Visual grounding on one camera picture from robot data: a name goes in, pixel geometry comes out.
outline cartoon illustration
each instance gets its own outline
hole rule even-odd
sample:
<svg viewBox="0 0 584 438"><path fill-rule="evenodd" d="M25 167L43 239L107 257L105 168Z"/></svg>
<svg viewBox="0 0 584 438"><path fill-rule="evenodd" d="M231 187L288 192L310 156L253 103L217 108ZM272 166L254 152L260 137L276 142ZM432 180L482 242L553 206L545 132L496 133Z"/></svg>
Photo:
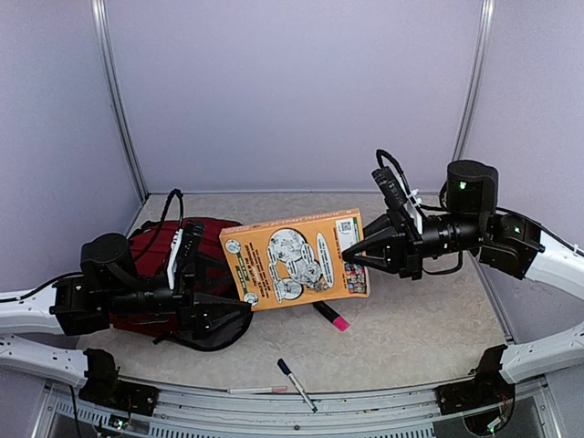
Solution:
<svg viewBox="0 0 584 438"><path fill-rule="evenodd" d="M320 292L331 286L323 276L323 267L314 257L314 250L296 230L283 228L273 233L267 248L267 256L270 260L269 272L274 281L278 303L284 299L300 297L304 287ZM286 266L289 278L280 277L277 272L278 263Z"/></svg>
<svg viewBox="0 0 584 438"><path fill-rule="evenodd" d="M236 240L231 239L225 243L225 249L231 254L237 254L241 251L241 244Z"/></svg>
<svg viewBox="0 0 584 438"><path fill-rule="evenodd" d="M246 303L251 304L253 307L253 306L257 306L257 303L259 302L259 298L253 292L248 292L244 295L244 301Z"/></svg>

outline white pen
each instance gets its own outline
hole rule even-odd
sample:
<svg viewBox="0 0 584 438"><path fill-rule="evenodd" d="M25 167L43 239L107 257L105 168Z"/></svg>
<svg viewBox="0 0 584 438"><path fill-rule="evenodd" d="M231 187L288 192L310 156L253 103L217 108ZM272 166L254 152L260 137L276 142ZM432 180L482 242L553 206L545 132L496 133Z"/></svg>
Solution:
<svg viewBox="0 0 584 438"><path fill-rule="evenodd" d="M298 390L298 392L300 393L300 395L302 396L302 398L304 399L306 404L308 406L310 406L310 409L312 410L312 412L318 411L316 404L314 404L314 402L312 400L310 400L310 397L308 397L307 392L304 391L304 388L302 388L302 385L300 384L300 382L297 381L296 377L294 377L294 374L292 374L292 371L286 365L286 363L284 362L283 359L280 359L277 362L277 366L280 367L282 372L288 376L288 378L290 379L292 384L296 387L296 389Z"/></svg>
<svg viewBox="0 0 584 438"><path fill-rule="evenodd" d="M265 386L260 388L231 388L230 394L278 394L288 391L287 386Z"/></svg>

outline white robot arm segment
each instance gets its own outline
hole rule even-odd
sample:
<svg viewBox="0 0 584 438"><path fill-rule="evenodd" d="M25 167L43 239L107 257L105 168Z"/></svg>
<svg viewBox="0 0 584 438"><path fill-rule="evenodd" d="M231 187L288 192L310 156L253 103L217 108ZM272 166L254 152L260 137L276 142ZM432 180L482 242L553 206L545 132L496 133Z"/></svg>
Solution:
<svg viewBox="0 0 584 438"><path fill-rule="evenodd" d="M77 387L87 382L88 358L79 349L56 349L18 336L0 335L0 367Z"/></svg>
<svg viewBox="0 0 584 438"><path fill-rule="evenodd" d="M57 318L49 313L49 308L55 305L55 288L47 286L32 297L20 299L29 290L1 294L15 297L12 302L0 304L0 334L3 333L48 333L62 335L63 329Z"/></svg>
<svg viewBox="0 0 584 438"><path fill-rule="evenodd" d="M526 278L584 300L584 257L544 231L539 242L545 250L535 257ZM501 358L501 375L508 383L518 383L580 363L584 363L584 322L547 338L510 345Z"/></svg>

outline gray backdrop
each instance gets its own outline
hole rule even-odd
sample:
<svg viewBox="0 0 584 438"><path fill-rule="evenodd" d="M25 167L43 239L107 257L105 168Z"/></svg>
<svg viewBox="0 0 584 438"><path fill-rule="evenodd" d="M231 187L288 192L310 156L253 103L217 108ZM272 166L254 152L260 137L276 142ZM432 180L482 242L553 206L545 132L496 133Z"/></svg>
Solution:
<svg viewBox="0 0 584 438"><path fill-rule="evenodd" d="M499 1L466 156L498 168L500 202L584 245L584 3ZM584 320L584 302L485 270L517 341ZM568 430L582 436L584 367L547 376Z"/></svg>
<svg viewBox="0 0 584 438"><path fill-rule="evenodd" d="M139 208L89 2L0 2L0 291L78 269ZM0 369L0 435L30 436L43 380Z"/></svg>
<svg viewBox="0 0 584 438"><path fill-rule="evenodd" d="M438 190L481 2L108 2L154 193L375 189L374 151Z"/></svg>

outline black marker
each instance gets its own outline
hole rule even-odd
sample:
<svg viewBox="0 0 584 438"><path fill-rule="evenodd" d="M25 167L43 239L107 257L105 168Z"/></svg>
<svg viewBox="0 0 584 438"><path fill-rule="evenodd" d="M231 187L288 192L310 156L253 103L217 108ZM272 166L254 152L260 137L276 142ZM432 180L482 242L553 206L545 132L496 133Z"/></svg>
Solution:
<svg viewBox="0 0 584 438"><path fill-rule="evenodd" d="M288 376L288 378L290 379L292 384L296 387L296 389L298 390L298 392L300 393L300 395L302 396L302 398L304 399L306 404L308 406L310 406L310 409L312 410L312 412L318 411L317 406L314 404L314 402L312 400L310 400L310 397L307 396L307 392L304 391L304 388L302 388L302 385L300 384L300 382L296 380L296 377L294 377L294 374L292 374L292 371L290 371L290 368L286 365L286 363L284 362L283 359L280 359L277 362L277 366L280 367L282 372Z"/></svg>

